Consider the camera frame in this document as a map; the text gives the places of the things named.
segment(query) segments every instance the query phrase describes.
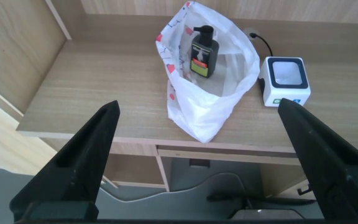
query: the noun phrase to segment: cable on floor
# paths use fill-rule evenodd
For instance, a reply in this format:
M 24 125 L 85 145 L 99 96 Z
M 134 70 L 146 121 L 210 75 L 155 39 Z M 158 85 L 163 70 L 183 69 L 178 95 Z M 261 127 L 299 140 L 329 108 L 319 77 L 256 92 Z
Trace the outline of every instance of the cable on floor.
M 270 52 L 270 56 L 273 57 L 272 49 L 270 48 L 269 44 L 267 43 L 267 41 L 266 41 L 263 37 L 259 36 L 259 35 L 256 34 L 256 33 L 250 33 L 249 36 L 252 37 L 252 38 L 258 37 L 259 39 L 261 39 L 261 40 L 266 44 L 266 46 L 267 46 L 267 48 L 268 48 L 268 51 Z
M 150 195 L 150 196 L 147 196 L 147 197 L 142 197 L 142 198 L 138 198 L 138 199 L 134 199 L 134 200 L 123 200 L 123 199 L 119 199 L 119 198 L 115 197 L 113 194 L 109 193 L 107 190 L 103 189 L 102 187 L 100 187 L 100 189 L 101 189 L 104 193 L 106 193 L 108 196 L 112 197 L 113 199 L 115 199 L 115 200 L 117 200 L 117 201 L 119 201 L 119 202 L 123 202 L 123 203 L 133 203 L 133 202 L 140 202 L 140 201 L 142 201 L 142 200 L 147 200 L 147 199 L 150 199 L 150 198 L 154 198 L 154 197 L 159 196 L 159 195 L 177 194 L 177 193 L 188 192 L 188 191 L 197 189 L 198 187 L 200 187 L 201 185 L 203 185 L 205 182 L 207 182 L 209 179 L 212 179 L 213 177 L 216 177 L 216 176 L 219 176 L 219 175 L 232 175 L 232 176 L 237 177 L 237 179 L 239 180 L 239 183 L 240 183 L 240 186 L 241 186 L 242 191 L 244 192 L 244 194 L 246 194 L 246 188 L 244 187 L 244 184 L 242 183 L 241 178 L 240 178 L 237 174 L 232 173 L 232 172 L 222 172 L 222 173 L 214 174 L 214 175 L 212 175 L 212 176 L 209 176 L 207 179 L 205 179 L 204 181 L 202 181 L 201 183 L 197 184 L 197 185 L 194 186 L 194 187 L 190 187 L 190 188 L 183 189 L 183 190 L 176 190 L 176 191 L 173 191 L 173 192 L 160 192 L 160 193 L 157 193 L 157 194 L 153 194 L 153 195 Z

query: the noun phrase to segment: plastic bag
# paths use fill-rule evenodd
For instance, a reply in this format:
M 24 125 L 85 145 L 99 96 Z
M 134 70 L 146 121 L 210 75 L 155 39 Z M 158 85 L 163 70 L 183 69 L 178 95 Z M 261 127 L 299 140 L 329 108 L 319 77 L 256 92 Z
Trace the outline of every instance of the plastic bag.
M 214 73 L 201 77 L 190 70 L 194 27 L 214 27 L 219 43 Z M 247 36 L 226 17 L 197 2 L 187 2 L 156 41 L 169 78 L 168 117 L 200 142 L 209 142 L 234 106 L 256 82 L 259 56 Z

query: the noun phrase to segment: wooden panel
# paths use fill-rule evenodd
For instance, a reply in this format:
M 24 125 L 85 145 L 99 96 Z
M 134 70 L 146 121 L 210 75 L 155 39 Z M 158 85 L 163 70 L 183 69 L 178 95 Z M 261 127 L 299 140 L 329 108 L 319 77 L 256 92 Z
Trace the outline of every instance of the wooden panel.
M 56 154 L 39 138 L 15 131 L 18 122 L 0 109 L 0 168 L 35 175 Z
M 148 144 L 113 142 L 110 153 L 137 156 L 156 156 L 157 147 L 155 145 Z
M 3 96 L 0 95 L 0 109 L 9 114 L 17 122 L 23 118 L 24 114 L 20 112 L 16 107 L 14 107 L 10 102 L 8 102 Z
M 155 157 L 110 154 L 104 176 L 125 186 L 165 188 Z
M 309 181 L 304 180 L 298 184 L 295 184 L 294 186 L 290 187 L 289 189 L 281 192 L 275 197 L 280 198 L 297 198 L 297 199 L 309 199 L 309 200 L 316 200 L 316 197 L 314 196 L 313 192 L 306 193 L 304 195 L 299 195 L 298 189 L 301 189 L 302 191 L 307 190 Z
M 294 153 L 277 109 L 264 106 L 258 85 L 238 102 L 210 143 L 197 142 L 168 119 L 167 75 L 154 44 L 163 18 L 91 20 L 99 30 L 120 35 L 103 31 L 87 36 L 89 41 L 67 42 L 21 121 L 20 132 L 70 138 L 102 105 L 118 100 L 121 115 L 114 142 Z M 303 57 L 312 89 L 306 109 L 358 148 L 358 25 L 236 22 L 258 29 L 276 55 Z M 87 35 L 89 26 L 84 27 Z M 137 27 L 145 39 L 137 41 Z M 266 46 L 254 44 L 263 58 Z
M 50 147 L 59 151 L 69 139 L 42 138 Z M 124 154 L 135 156 L 157 156 L 157 147 L 148 144 L 113 142 L 110 149 L 111 154 Z
M 265 197 L 278 195 L 307 180 L 301 166 L 261 164 L 260 175 Z
M 196 147 L 158 146 L 159 156 L 189 159 L 212 159 L 236 162 L 300 165 L 296 154 L 255 152 L 230 149 L 207 149 Z
M 46 0 L 68 40 L 75 39 L 85 11 L 79 0 Z
M 41 140 L 43 140 L 57 152 L 60 151 L 62 147 L 68 142 L 68 139 L 41 138 Z
M 160 157 L 156 156 L 158 167 L 160 168 L 160 173 L 164 181 L 165 190 L 170 191 L 171 186 L 171 168 L 172 168 L 172 158 L 171 157 Z
M 81 0 L 88 14 L 174 16 L 186 0 Z M 228 18 L 358 23 L 358 0 L 198 0 Z
M 0 94 L 25 112 L 65 37 L 44 0 L 0 1 Z

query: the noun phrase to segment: white device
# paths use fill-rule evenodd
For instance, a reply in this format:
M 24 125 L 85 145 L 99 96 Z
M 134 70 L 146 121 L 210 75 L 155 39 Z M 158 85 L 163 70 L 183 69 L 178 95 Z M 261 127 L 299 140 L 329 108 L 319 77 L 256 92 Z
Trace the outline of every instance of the white device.
M 260 68 L 259 83 L 265 106 L 278 106 L 282 98 L 303 106 L 311 94 L 302 58 L 267 57 Z

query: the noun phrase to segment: wooden shelf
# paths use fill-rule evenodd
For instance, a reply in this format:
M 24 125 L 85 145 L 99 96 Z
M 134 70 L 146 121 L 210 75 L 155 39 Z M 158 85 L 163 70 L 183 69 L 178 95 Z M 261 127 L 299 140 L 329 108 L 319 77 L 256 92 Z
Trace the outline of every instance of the wooden shelf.
M 155 157 L 110 154 L 104 176 L 117 185 L 165 188 Z
M 70 138 L 105 103 L 118 100 L 114 141 L 294 153 L 276 108 L 254 85 L 204 145 L 168 119 L 167 75 L 155 37 L 159 16 L 88 15 L 42 83 L 17 130 Z M 235 20 L 257 29 L 275 55 L 303 57 L 312 94 L 306 108 L 358 148 L 358 25 Z M 255 40 L 260 58 L 266 46 Z

